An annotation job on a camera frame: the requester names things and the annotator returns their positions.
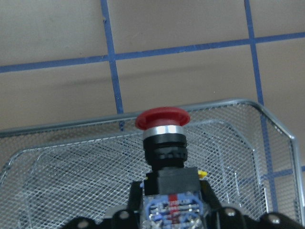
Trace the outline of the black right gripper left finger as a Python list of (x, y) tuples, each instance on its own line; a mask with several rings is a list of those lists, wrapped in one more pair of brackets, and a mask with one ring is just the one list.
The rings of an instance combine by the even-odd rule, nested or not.
[(143, 187), (141, 181), (134, 181), (131, 183), (127, 209), (132, 211), (134, 214), (140, 215), (143, 206)]

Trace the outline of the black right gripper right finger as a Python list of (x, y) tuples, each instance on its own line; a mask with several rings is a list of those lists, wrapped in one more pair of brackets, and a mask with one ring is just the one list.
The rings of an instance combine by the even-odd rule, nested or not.
[(208, 205), (210, 211), (213, 212), (222, 207), (218, 197), (207, 180), (201, 181), (201, 194), (203, 201)]

